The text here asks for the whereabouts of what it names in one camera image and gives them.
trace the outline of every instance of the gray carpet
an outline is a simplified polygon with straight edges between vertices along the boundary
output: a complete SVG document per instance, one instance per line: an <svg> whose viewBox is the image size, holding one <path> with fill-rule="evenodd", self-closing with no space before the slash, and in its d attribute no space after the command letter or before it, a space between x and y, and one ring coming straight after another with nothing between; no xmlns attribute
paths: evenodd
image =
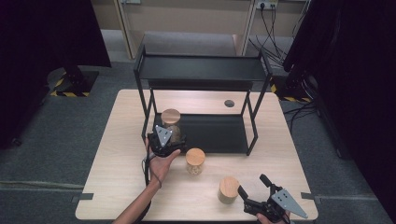
<svg viewBox="0 0 396 224"><path fill-rule="evenodd" d="M100 72L89 97L48 96L25 128L22 145L0 150L1 223L109 223L77 220L77 204L72 201L88 177L118 91L135 88L133 63L112 66L82 66L82 70ZM282 70L275 72L285 75ZM49 74L51 87L62 73L59 69ZM280 104L284 111L302 106ZM338 158L316 113L296 119L292 127L293 141L316 196L319 216L315 223L392 223L355 163ZM24 183L10 185L7 181ZM26 181L45 183L35 187Z"/></svg>

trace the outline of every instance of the wooden jar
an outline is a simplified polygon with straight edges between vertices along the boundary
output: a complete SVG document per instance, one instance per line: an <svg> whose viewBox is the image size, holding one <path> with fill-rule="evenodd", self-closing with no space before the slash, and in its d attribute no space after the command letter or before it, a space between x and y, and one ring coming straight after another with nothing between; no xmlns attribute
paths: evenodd
<svg viewBox="0 0 396 224"><path fill-rule="evenodd" d="M218 198L222 203L230 204L238 197L239 181L226 176L220 181Z"/></svg>
<svg viewBox="0 0 396 224"><path fill-rule="evenodd" d="M192 175L198 175L203 170L205 153L197 147L191 148L186 153L187 171Z"/></svg>
<svg viewBox="0 0 396 224"><path fill-rule="evenodd" d="M178 126L180 121L180 113L175 109L166 109L161 114L163 127L172 131L171 142L178 142L181 139L181 131Z"/></svg>

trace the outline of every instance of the power outlet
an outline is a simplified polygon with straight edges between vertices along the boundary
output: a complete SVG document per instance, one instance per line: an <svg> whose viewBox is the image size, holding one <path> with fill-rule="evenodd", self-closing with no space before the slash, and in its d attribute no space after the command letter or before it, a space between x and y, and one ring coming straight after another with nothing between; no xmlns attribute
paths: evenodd
<svg viewBox="0 0 396 224"><path fill-rule="evenodd" d="M277 8L277 0L258 0L256 8L262 9L262 4L264 4L264 10L273 10Z"/></svg>

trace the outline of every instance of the wooden table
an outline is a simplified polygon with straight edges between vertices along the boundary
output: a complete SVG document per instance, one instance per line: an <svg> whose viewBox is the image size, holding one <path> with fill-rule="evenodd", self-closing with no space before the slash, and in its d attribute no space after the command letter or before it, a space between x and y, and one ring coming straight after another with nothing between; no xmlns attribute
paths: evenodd
<svg viewBox="0 0 396 224"><path fill-rule="evenodd" d="M158 111L171 105L182 114L235 113L242 108L244 96L244 92L221 91L155 93ZM258 93L251 93L252 102L256 102L257 96ZM233 100L235 106L225 106L226 100ZM140 135L143 121L138 92L120 91L83 190L83 194L93 193L93 198L79 201L77 218L115 219L143 190L145 181L141 162L146 155ZM200 175L190 175L185 156L177 157L145 220L253 221L254 216L244 213L240 197L232 204L219 201L219 183L223 177L231 175L244 187L250 199L262 202L268 199L270 190L260 181L261 174L287 189L308 214L309 220L316 219L318 210L314 201L301 198L301 193L310 193L310 189L274 94L265 93L256 124L259 139L250 156L207 154ZM247 117L247 139L252 133L250 128ZM291 219L303 218L291 215Z"/></svg>

